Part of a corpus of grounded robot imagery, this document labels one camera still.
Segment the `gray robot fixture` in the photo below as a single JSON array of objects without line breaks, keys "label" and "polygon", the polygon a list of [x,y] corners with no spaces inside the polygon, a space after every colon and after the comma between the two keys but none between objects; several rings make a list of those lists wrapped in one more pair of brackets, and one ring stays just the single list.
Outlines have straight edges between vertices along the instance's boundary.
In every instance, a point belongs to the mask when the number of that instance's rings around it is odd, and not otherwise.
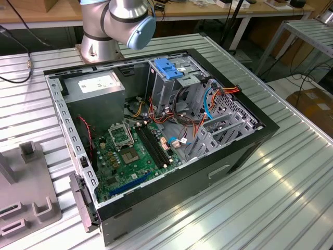
[{"label": "gray robot fixture", "polygon": [[118,42],[142,49],[154,34],[155,14],[146,0],[81,0],[81,6],[81,54],[91,63],[119,59]]}]

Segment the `ram slot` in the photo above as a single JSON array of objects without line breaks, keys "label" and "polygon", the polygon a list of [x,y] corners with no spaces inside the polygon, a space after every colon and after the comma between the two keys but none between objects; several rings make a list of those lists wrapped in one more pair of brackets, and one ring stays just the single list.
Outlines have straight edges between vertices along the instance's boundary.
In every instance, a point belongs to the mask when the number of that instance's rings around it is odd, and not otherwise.
[{"label": "ram slot", "polygon": [[139,127],[135,131],[159,169],[170,164],[169,159],[147,127]]}]

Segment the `slotted aluminum table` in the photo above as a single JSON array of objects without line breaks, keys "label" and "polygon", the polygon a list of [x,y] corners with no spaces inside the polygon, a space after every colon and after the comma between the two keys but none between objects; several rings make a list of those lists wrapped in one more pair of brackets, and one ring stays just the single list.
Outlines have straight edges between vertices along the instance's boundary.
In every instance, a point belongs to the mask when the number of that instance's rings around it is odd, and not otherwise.
[{"label": "slotted aluminum table", "polygon": [[[326,54],[327,56],[331,58],[333,57],[333,27],[330,27],[314,19],[283,21],[278,30],[276,31],[274,37],[272,38],[270,44],[266,48],[264,54],[260,58],[259,65],[255,71],[256,75],[260,73],[274,46],[280,39],[283,32],[286,30],[291,33],[291,36],[288,39],[289,42],[286,42],[284,48],[281,49],[277,58],[287,50],[287,48],[296,36],[304,40],[305,42],[311,44],[313,47],[318,49],[320,52]],[[319,55],[321,54],[320,52],[313,59],[313,62],[316,62]]]},{"label": "slotted aluminum table", "polygon": [[[332,139],[255,75],[199,34],[153,39],[125,57],[196,48],[280,126],[238,171],[120,238],[107,249],[329,249],[333,243]],[[27,75],[26,55],[0,58],[0,73]],[[43,146],[60,202],[60,221],[4,249],[104,249],[85,233],[69,186],[74,172],[43,70],[83,64],[75,48],[33,53],[24,84],[0,82],[0,151],[34,140]]]}]

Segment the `metal rail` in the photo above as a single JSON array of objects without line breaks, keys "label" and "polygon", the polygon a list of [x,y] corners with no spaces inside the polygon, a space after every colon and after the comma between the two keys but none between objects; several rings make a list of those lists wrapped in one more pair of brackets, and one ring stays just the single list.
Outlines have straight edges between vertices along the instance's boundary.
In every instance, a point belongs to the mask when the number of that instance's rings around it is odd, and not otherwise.
[{"label": "metal rail", "polygon": [[[197,49],[280,129],[238,171],[184,201],[107,249],[329,249],[333,243],[332,139],[256,76],[199,34],[153,39],[143,51]],[[104,249],[98,230],[84,232],[69,187],[74,172],[43,70],[82,64],[76,49],[33,53],[26,84],[0,82],[0,151],[22,141],[41,143],[63,218],[4,249]],[[0,58],[0,74],[27,75],[26,55]]]}]

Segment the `blue pcie slot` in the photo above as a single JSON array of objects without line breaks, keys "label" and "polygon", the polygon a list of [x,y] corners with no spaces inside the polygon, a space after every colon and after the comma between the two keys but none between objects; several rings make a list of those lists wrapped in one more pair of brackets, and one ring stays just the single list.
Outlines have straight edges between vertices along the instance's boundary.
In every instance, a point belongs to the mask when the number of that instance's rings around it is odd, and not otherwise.
[{"label": "blue pcie slot", "polygon": [[150,174],[151,174],[151,172],[145,174],[144,176],[142,176],[142,177],[140,177],[140,178],[138,178],[138,179],[136,179],[136,180],[134,180],[134,181],[132,181],[130,183],[125,184],[124,186],[121,186],[121,187],[119,187],[119,188],[117,188],[115,190],[110,191],[110,193],[109,193],[110,196],[122,193],[122,192],[124,192],[124,191],[126,191],[128,189],[131,189],[131,188],[133,188],[133,187],[135,187],[137,185],[140,185],[141,183],[143,183],[143,182],[145,182],[147,180],[147,178],[148,178],[148,176]]}]

